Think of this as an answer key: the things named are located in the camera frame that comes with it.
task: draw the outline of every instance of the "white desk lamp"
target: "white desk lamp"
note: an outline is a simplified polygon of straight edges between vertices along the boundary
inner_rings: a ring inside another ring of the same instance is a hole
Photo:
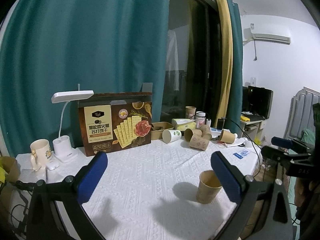
[[[55,93],[51,98],[53,104],[65,102],[60,118],[59,137],[53,140],[54,155],[63,163],[71,161],[78,155],[78,151],[71,147],[70,137],[60,136],[64,109],[70,101],[88,99],[93,94],[92,90],[68,91]]]

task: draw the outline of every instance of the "teal curtain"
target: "teal curtain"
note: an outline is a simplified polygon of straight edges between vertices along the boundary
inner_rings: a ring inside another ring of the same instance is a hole
[[[230,119],[240,124],[242,109],[242,29],[238,4],[233,3],[232,0],[227,0],[227,2],[232,28],[233,64],[225,128],[232,133],[239,133],[239,128]]]
[[[139,91],[153,83],[160,119],[169,0],[20,0],[0,49],[0,125],[11,156],[36,139],[58,137],[60,91]],[[76,103],[62,135],[82,145]]]

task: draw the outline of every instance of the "table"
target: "table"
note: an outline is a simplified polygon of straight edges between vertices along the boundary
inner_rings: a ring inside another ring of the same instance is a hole
[[[220,150],[244,175],[253,174],[258,160],[253,148],[239,160],[233,153],[246,148],[220,147],[211,141],[206,151],[198,151],[189,148],[182,137],[170,144],[155,140],[108,153],[108,167],[89,202],[83,204],[84,210],[106,239],[209,239],[236,207],[223,189],[211,204],[202,205],[195,199],[199,174],[211,169],[212,152]],[[36,172],[32,177],[23,170],[31,169],[29,158],[28,154],[17,156],[24,182],[38,179],[34,178]],[[49,171],[49,180],[75,175],[91,159],[80,153],[75,160]],[[63,208],[59,210],[70,235],[79,239]]]
[[[263,128],[266,126],[267,124],[267,120],[259,120],[259,121],[249,121],[249,122],[244,122],[240,120],[240,128],[241,130],[245,129],[246,125],[249,124],[254,124],[257,128],[246,131],[246,134],[250,137],[251,140],[254,140],[256,137],[261,140],[262,139],[262,131]]]

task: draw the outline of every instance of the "mug handle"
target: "mug handle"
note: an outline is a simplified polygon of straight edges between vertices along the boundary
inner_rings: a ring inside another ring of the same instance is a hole
[[[32,149],[30,161],[34,171],[38,171],[41,168],[41,165],[36,163],[36,156],[36,150]]]

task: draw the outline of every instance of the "blue gripper pad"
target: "blue gripper pad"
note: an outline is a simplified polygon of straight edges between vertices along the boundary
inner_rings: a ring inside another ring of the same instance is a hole
[[[241,200],[242,200],[242,198],[241,198],[241,195],[242,195],[241,185],[239,184],[237,179],[233,176],[231,170],[225,165],[223,160],[219,157],[218,153],[220,153],[220,152],[214,152],[211,155],[211,167],[214,170],[215,174],[217,175],[225,192],[227,193],[229,200],[231,202],[235,202],[237,204],[240,204]]]
[[[77,173],[75,186],[79,204],[89,201],[107,166],[107,154],[98,152],[89,164],[82,167]]]

